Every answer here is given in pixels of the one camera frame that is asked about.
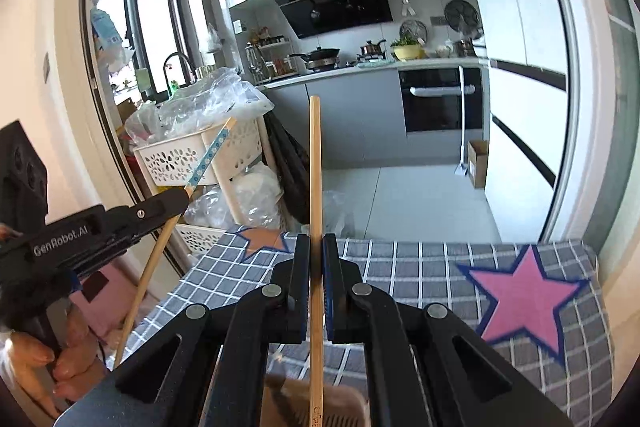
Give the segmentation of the person left hand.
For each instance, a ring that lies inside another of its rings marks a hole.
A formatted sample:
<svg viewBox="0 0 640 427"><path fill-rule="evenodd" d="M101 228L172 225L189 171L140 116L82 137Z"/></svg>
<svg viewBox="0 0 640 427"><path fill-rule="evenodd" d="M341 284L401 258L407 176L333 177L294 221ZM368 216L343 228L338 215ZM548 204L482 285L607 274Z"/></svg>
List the person left hand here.
<svg viewBox="0 0 640 427"><path fill-rule="evenodd" d="M62 403L82 399L108 374L99 342L76 306L66 313L66 348L55 353L32 335L1 336L1 424L51 426Z"/></svg>

